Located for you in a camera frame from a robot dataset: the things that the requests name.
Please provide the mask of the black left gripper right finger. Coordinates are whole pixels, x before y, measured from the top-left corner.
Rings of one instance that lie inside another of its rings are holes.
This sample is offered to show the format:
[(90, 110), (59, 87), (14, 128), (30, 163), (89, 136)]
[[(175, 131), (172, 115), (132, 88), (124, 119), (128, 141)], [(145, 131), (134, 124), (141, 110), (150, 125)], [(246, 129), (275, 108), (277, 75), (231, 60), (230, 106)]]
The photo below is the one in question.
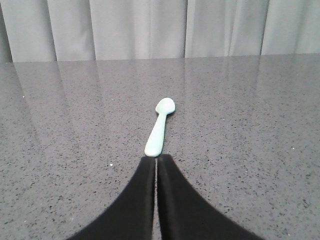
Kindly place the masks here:
[(169, 154), (157, 158), (157, 202), (163, 240), (260, 239), (211, 206)]

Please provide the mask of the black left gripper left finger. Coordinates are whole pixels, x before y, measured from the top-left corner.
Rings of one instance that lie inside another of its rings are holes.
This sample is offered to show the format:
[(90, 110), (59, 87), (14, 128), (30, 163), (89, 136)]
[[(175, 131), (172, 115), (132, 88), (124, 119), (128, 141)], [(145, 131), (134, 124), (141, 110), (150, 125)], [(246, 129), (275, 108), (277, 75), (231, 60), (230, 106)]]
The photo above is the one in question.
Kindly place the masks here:
[(70, 240), (151, 240), (155, 206), (153, 157), (142, 157), (115, 201)]

